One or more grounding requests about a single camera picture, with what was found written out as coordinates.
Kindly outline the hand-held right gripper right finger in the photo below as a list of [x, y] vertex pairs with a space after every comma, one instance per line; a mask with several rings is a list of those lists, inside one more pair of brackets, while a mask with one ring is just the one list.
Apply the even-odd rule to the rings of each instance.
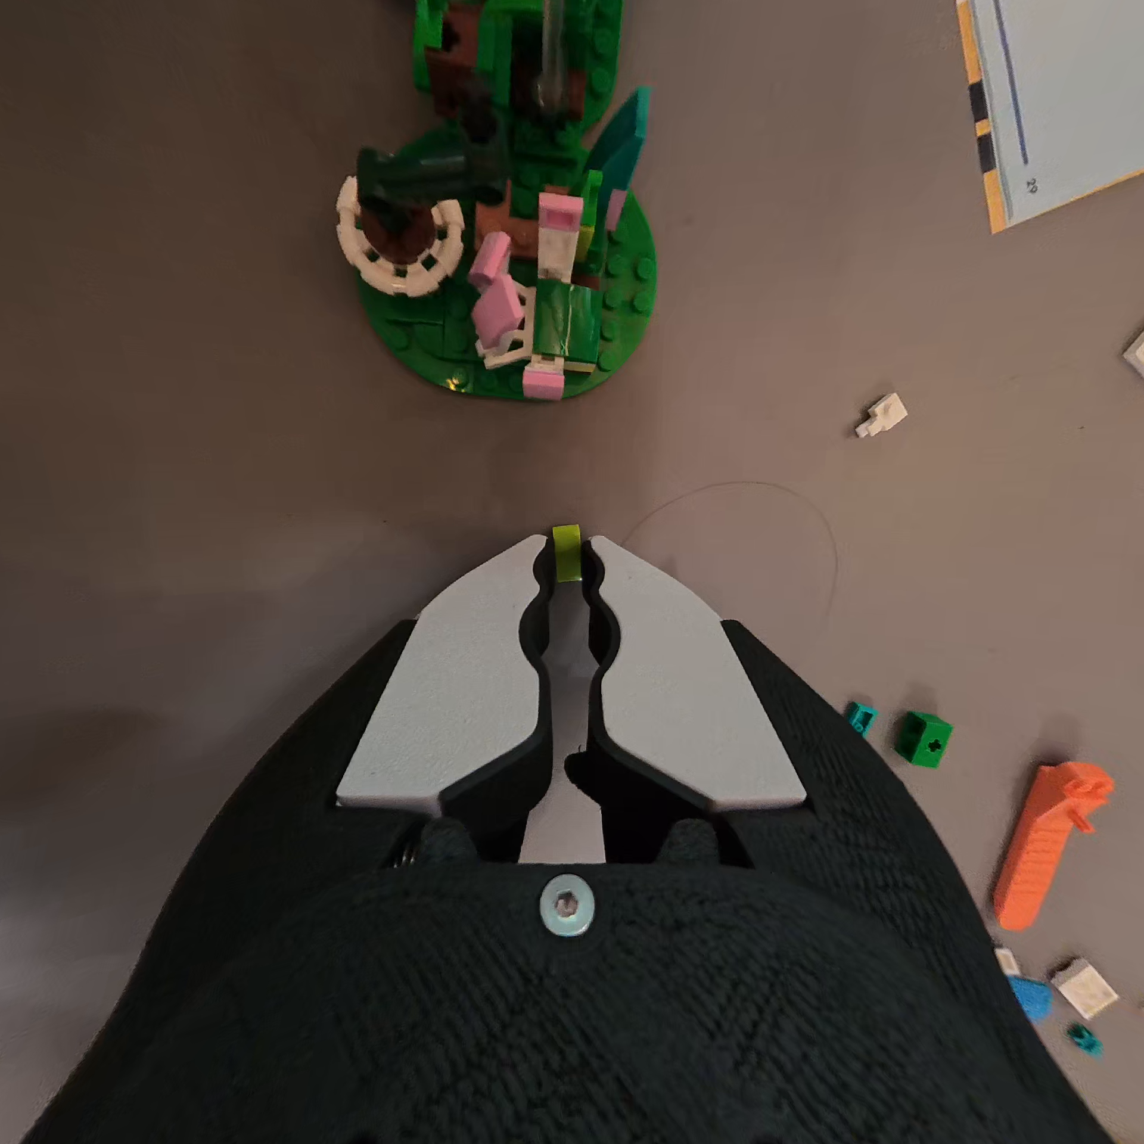
[[805, 807], [720, 613], [609, 538], [582, 557], [596, 674], [588, 741], [566, 770], [600, 809], [605, 858], [649, 863], [683, 820], [709, 822], [726, 847], [731, 815]]

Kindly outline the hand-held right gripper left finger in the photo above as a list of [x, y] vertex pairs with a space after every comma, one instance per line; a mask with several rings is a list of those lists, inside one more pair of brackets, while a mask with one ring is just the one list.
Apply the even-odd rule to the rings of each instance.
[[421, 610], [338, 781], [346, 825], [401, 849], [451, 820], [484, 860], [521, 860], [552, 781], [551, 598], [552, 540], [530, 534]]

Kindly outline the green lego garden model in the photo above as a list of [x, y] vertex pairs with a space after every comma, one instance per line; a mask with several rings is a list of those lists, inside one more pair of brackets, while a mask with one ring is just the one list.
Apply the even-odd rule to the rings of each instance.
[[366, 147], [337, 237], [368, 321], [423, 380], [562, 401], [647, 331], [657, 256], [632, 190], [650, 134], [638, 87], [590, 147], [620, 69], [624, 4], [417, 2], [413, 77], [442, 124]]

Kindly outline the green lego brick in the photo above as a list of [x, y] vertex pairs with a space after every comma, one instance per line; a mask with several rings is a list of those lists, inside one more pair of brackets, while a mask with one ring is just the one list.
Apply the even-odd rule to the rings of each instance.
[[954, 726], [943, 717], [909, 709], [898, 726], [894, 749], [910, 765], [938, 769], [953, 734]]

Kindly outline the white square lego tile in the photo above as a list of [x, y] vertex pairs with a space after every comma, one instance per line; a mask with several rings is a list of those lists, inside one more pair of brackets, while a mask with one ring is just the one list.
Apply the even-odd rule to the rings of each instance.
[[1121, 999], [1097, 967], [1083, 957], [1060, 967], [1051, 983], [1086, 1021], [1097, 1018]]

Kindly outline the lego instruction booklet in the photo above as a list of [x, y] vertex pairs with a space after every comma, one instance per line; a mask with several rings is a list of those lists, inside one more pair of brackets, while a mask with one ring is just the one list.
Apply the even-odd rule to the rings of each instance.
[[992, 234], [1142, 174], [1142, 1], [955, 12]]

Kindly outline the orange brick separator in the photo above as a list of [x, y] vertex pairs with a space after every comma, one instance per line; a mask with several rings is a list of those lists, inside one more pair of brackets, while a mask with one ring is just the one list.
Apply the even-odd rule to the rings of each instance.
[[1002, 928], [1037, 922], [1072, 835], [1096, 830], [1093, 814], [1109, 805], [1115, 780], [1093, 762], [1038, 766], [993, 890]]

